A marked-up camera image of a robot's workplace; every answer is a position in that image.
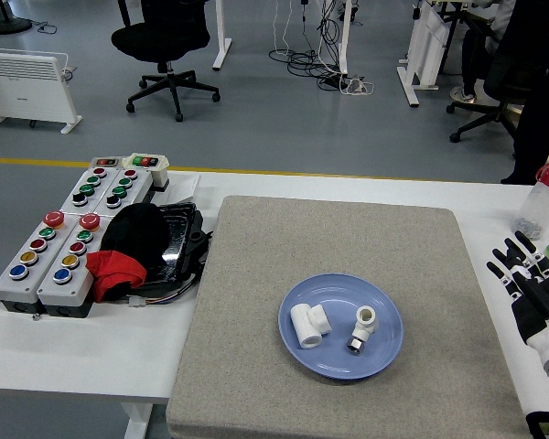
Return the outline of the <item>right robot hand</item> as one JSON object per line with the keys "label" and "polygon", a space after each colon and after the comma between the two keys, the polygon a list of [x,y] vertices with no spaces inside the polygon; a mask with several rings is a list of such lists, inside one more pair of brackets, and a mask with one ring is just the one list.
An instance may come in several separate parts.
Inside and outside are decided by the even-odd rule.
{"label": "right robot hand", "polygon": [[488,269],[511,298],[511,310],[523,343],[534,349],[549,375],[549,258],[521,231],[493,249]]}

